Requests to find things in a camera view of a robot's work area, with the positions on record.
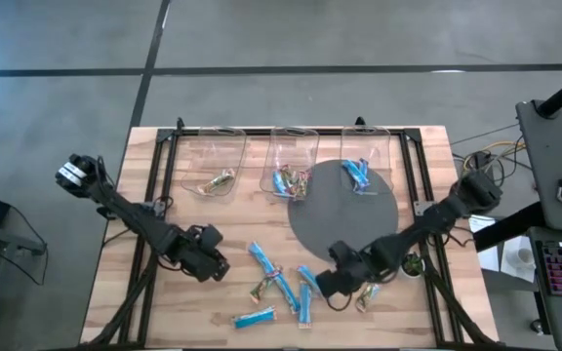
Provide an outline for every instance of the concrete floor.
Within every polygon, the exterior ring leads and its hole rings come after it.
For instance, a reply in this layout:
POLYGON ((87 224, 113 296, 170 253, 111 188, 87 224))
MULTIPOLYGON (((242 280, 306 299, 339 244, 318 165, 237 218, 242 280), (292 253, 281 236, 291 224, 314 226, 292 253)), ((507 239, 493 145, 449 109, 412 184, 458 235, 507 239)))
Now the concrete floor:
MULTIPOLYGON (((144 68, 160 5, 0 0, 0 69, 144 68)), ((343 125, 363 116, 376 125, 445 125, 458 140, 515 123, 516 102, 560 88, 562 71, 526 71, 545 63, 562 63, 562 1, 176 0, 157 67, 524 64, 524 71, 158 76, 140 123, 174 125, 181 116, 193 126, 343 125)), ((76 344, 105 222, 90 201, 58 188, 54 173, 76 152, 102 155, 117 175, 140 86, 139 76, 0 78, 0 199, 28 216, 51 251, 42 288, 7 272, 0 350, 76 344)), ((518 137, 510 129, 453 150, 518 137)), ((530 173, 518 170, 494 214, 534 202, 532 186, 530 173)), ((502 341, 553 347, 528 331, 537 313, 531 294, 490 289, 490 298, 502 341)))

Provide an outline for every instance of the small potted plant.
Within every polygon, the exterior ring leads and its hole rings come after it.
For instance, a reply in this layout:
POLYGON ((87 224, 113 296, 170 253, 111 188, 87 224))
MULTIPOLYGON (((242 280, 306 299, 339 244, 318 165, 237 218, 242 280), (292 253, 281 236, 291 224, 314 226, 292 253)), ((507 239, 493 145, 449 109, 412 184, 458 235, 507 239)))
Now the small potted plant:
POLYGON ((419 278, 426 266, 424 261, 416 253, 407 253, 402 259, 400 270, 408 278, 419 278))

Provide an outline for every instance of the clear plastic bin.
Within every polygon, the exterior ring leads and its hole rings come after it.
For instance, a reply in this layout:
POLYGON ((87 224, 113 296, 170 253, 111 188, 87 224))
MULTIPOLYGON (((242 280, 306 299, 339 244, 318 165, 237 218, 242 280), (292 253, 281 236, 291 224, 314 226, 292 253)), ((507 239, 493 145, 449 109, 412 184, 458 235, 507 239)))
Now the clear plastic bin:
POLYGON ((192 159, 181 186, 194 194, 227 195, 239 176, 246 133, 229 127, 201 128, 190 144, 192 159))
POLYGON ((319 138, 313 130, 272 129, 260 180, 261 190, 279 198, 303 200, 316 162, 319 138))
POLYGON ((359 195, 377 195, 393 191, 389 158, 390 138, 389 131, 382 127, 353 126, 341 130, 340 170, 341 184, 344 188, 359 195))

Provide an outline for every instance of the white paper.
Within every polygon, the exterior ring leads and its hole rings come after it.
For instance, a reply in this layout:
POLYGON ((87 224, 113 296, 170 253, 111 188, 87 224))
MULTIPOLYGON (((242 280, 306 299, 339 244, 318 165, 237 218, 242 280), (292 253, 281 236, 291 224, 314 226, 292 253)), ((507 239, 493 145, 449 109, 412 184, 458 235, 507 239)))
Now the white paper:
MULTIPOLYGON (((472 233, 475 233, 494 223, 496 223, 496 220, 491 217, 473 214, 469 218, 469 230, 471 230, 472 233)), ((498 264, 498 248, 491 247, 481 253, 478 253, 478 260, 480 261, 481 268, 500 272, 498 264)))
POLYGON ((527 282, 535 282, 535 267, 533 268, 517 268, 513 267, 506 256, 510 252, 518 251, 520 249, 532 250, 531 241, 528 237, 520 236, 504 242, 504 249, 502 250, 502 273, 508 274, 515 278, 521 278, 527 282))

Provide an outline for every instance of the wooden tabletop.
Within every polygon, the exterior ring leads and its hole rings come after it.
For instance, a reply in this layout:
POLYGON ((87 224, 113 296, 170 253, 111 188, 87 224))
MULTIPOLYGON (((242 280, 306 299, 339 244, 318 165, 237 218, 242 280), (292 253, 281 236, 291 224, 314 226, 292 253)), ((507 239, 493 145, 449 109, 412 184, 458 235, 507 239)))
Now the wooden tabletop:
MULTIPOLYGON (((457 174, 451 156, 446 129, 441 126, 420 127, 433 193, 436 200, 447 196, 457 174)), ((132 202, 143 200, 157 128, 134 128, 123 161, 118 191, 132 202)), ((311 304, 313 326, 300 330, 297 317, 289 311, 280 291, 272 287, 262 302, 256 305, 249 291, 262 278, 257 262, 247 247, 258 241, 270 260, 286 269, 286 277, 295 293, 299 290, 299 276, 295 269, 306 264, 315 273, 331 268, 305 248, 295 237, 287 215, 287 205, 271 201, 260 189, 260 179, 269 137, 249 136, 240 176, 232 193, 224 199, 201 198, 181 187, 181 179, 195 156, 191 144, 195 136, 180 137, 173 175, 171 196, 175 205, 168 211, 167 220, 187 228, 191 224, 213 223, 224 240, 219 250, 227 257, 230 270, 221 282, 210 280, 198 283, 181 274, 160 269, 153 297, 148 329, 147 347, 227 347, 227 348, 333 348, 333 347, 429 347, 435 341, 427 308, 426 291, 422 279, 400 277, 382 287, 367 313, 354 307, 343 312, 331 310, 322 299, 311 304), (231 317, 243 315, 275 305, 277 321, 235 330, 231 317)), ((340 137, 322 136, 317 162, 340 156, 340 137)), ((160 163, 156 196, 160 193, 166 153, 160 163)), ((416 183, 422 198, 422 184, 415 150, 411 149, 416 169, 416 183)), ((390 142, 391 178, 398 204, 398 229, 413 221, 409 193, 398 138, 390 142)), ((467 226, 464 221, 459 226, 467 226)), ((106 238, 120 232, 124 226, 113 222, 106 238)), ((469 238, 464 231, 453 231, 462 240, 469 238)), ((121 304, 129 280, 136 237, 126 234, 103 249, 95 280, 82 341, 96 336, 121 304)), ((489 298, 473 244, 465 248, 451 242, 446 246, 455 295, 472 320, 494 340, 498 339, 489 298)), ((344 303, 336 296, 333 304, 344 303)), ((138 330, 138 310, 135 311, 132 333, 138 330)), ((443 300, 440 300, 442 324, 450 336, 443 300)))

